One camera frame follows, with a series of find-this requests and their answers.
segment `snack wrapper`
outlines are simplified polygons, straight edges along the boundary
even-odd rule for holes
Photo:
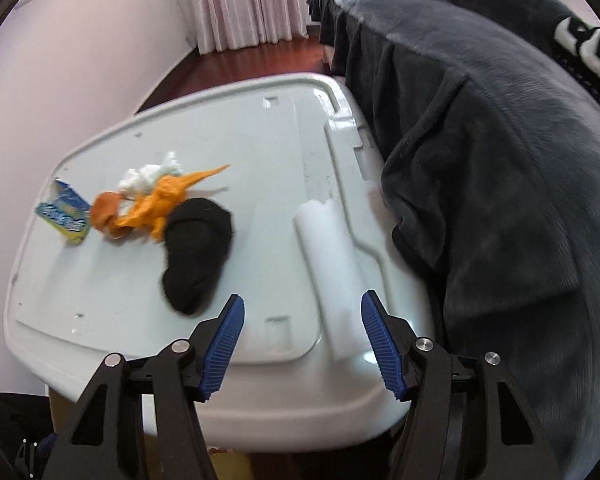
[[[58,229],[72,243],[80,244],[91,227],[91,205],[64,180],[56,178],[58,195],[49,202],[40,202],[36,215]]]

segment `curtain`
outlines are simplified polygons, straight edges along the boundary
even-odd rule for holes
[[[306,35],[301,0],[178,0],[196,30],[200,54]]]

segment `white paper roll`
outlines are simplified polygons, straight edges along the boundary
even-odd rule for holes
[[[340,205],[309,200],[294,218],[334,357],[371,350],[360,314],[366,283]]]

